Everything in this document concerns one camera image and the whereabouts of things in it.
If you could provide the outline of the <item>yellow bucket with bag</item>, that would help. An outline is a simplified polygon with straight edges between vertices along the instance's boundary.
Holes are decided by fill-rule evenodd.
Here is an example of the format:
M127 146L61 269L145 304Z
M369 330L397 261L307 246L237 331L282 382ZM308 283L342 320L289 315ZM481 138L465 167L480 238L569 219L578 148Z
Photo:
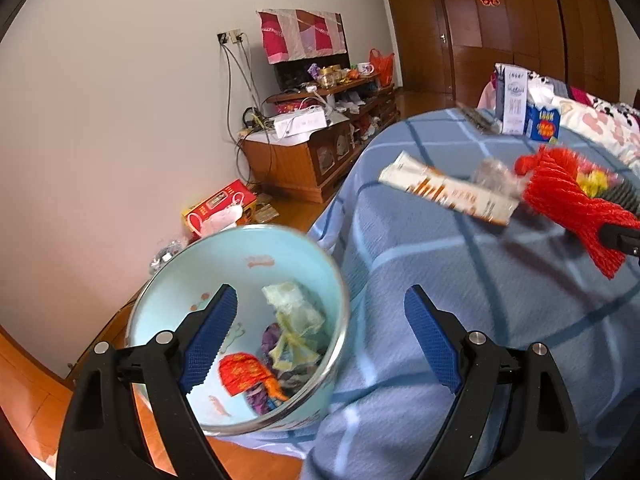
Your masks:
M188 246L188 240L185 237L174 238L163 245L149 264L149 274L151 276L157 274L171 259L180 254L186 246Z

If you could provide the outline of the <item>white box on cabinet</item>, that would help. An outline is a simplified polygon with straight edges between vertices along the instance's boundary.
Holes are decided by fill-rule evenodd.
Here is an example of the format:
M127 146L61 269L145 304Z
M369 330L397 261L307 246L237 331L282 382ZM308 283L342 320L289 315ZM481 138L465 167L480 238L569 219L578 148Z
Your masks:
M272 125L276 138L284 139L288 136L297 136L326 128L328 120L323 107L311 106L277 115L273 118Z

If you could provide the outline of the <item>white mug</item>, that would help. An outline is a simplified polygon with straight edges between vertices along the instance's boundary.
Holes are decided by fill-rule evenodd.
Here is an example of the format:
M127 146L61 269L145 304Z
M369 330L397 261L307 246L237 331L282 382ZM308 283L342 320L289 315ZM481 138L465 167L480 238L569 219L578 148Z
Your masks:
M374 73L374 67L369 62L359 63L357 65L357 70L361 76L365 76L365 77L370 76L371 74Z

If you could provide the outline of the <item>light blue enamel basin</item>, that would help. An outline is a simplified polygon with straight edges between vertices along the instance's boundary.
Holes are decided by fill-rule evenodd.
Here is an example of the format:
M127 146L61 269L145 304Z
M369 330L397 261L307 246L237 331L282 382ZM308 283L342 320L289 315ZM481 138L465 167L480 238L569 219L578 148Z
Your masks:
M183 249L140 292L126 329L128 346L141 346L162 330L174 330L188 314L205 308L221 286L233 287L238 313L218 352L225 358L258 351L262 332L276 318L262 288L287 281L299 284L326 317L326 356L292 401L265 416L256 415L242 396L230 396L219 378L218 365L210 364L204 382L186 397L206 434L296 430L328 414L350 317L341 271L327 252L301 232L285 226L240 226Z

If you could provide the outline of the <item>white orange snack wrapper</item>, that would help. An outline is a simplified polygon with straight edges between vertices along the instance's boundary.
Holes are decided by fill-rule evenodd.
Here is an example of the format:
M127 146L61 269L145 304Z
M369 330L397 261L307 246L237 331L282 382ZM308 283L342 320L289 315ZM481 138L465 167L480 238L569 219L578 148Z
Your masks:
M378 180L396 190L496 226L507 226L518 208L518 201L514 198L446 176L418 162L407 152L401 152L390 166L385 167Z

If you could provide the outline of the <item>yellow plastic bag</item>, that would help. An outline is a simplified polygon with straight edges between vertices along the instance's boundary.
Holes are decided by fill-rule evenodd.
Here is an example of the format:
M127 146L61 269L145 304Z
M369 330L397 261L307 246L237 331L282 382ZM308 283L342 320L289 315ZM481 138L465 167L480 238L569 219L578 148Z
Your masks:
M610 187L610 177L603 170L595 169L589 172L579 171L576 182L582 192L588 197L595 198L603 194Z

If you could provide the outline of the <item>heart pattern quilt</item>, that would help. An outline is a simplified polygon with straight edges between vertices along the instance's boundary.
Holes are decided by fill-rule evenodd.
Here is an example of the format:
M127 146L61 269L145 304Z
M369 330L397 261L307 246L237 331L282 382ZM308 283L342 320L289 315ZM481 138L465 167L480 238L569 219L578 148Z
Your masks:
M551 105L561 112L560 126L599 144L639 177L639 122L625 122L576 101L559 98L542 84L528 81L530 98L536 104Z

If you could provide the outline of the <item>red orange snack wrapper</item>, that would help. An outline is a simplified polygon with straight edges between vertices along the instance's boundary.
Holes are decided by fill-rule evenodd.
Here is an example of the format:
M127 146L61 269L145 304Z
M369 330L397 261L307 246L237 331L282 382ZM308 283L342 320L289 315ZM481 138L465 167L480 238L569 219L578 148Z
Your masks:
M237 396L262 385L271 399L288 400L277 377L252 354L238 352L224 356L219 361L218 374L229 396Z

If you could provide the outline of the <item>blue plaid tablecloth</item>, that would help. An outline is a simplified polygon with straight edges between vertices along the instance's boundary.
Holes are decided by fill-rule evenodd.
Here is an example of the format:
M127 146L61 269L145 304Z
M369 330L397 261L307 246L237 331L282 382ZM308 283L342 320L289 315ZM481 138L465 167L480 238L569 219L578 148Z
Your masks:
M465 180L488 157L512 165L536 149L519 136L484 136L457 110L411 117L375 138L310 229L340 267L352 310L329 415L238 445L299 458L306 479L409 478L452 402L405 316L405 292L420 286L500 346L549 348L594 474L639 411L638 262L605 278L544 217L519 209L499 228L378 180L404 153Z

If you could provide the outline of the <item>clear plastic bag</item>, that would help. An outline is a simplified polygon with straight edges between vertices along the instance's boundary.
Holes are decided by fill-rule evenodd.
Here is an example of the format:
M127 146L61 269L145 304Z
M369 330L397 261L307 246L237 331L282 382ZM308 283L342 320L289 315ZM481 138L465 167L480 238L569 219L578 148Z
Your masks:
M471 181L481 188L502 196L520 200L528 183L524 177L519 177L510 170L503 162L495 158L483 159Z

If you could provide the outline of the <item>red foam net sleeve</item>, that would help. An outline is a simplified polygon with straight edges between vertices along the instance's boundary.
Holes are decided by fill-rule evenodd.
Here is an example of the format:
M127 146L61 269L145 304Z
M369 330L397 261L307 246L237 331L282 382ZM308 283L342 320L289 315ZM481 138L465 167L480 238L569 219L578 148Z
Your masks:
M588 197L576 182L582 168L591 162L569 148L546 148L523 155L514 162L514 174L527 179L522 200L536 214L573 233L594 265L609 280L628 257L604 247L599 230L605 223L639 229L639 218L621 206Z

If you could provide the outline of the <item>wooden tv cabinet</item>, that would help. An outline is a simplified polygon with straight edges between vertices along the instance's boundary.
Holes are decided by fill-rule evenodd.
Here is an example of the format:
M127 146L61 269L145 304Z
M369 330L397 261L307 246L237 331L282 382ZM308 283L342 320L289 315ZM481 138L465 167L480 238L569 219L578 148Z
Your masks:
M394 86L383 88L375 75L314 93L278 94L268 102L292 104L290 112L321 106L328 125L284 139L273 130L244 136L252 180L265 192L318 204L337 191L372 139L399 119Z

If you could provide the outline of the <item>blue white LOOK carton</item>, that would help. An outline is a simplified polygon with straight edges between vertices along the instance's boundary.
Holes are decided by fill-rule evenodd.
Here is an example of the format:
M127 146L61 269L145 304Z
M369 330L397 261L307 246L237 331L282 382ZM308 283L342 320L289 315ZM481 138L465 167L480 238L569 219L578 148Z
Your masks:
M536 142L556 143L560 122L561 112L558 108L527 104L524 134Z

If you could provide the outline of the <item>black foam net sleeve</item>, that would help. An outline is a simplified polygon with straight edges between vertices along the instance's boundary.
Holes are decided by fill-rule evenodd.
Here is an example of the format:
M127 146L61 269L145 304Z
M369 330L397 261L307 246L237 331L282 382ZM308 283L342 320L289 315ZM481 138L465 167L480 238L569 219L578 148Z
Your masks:
M602 200L621 206L636 217L639 215L639 191L629 180L620 180L601 195Z

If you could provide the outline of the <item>orange plastic bag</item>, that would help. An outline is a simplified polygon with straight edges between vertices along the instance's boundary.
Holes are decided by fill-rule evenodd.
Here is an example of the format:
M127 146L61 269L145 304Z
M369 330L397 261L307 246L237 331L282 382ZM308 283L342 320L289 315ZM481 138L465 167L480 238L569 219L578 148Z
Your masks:
M369 54L369 62L378 74L380 85L385 88L393 83L394 79L394 58L393 53L389 55L382 54L378 49L371 49Z

